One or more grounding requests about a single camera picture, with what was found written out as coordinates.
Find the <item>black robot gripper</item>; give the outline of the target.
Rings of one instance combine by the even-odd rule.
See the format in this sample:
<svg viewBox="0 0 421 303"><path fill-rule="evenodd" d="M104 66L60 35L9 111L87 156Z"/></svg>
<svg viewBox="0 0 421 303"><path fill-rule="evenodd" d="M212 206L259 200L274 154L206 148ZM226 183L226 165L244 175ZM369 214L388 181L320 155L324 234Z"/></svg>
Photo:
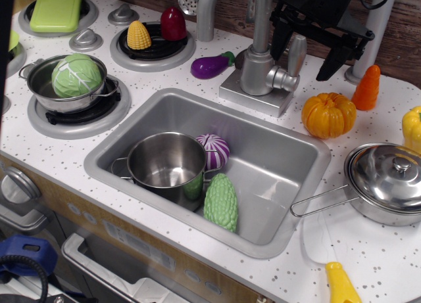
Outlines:
<svg viewBox="0 0 421 303"><path fill-rule="evenodd" d="M270 16L274 26L271 55L278 61L291 36L301 34L331 47L316 80L330 79L347 61L354 49L363 49L375 38L374 32L353 18L348 11L351 0L277 0Z"/></svg>

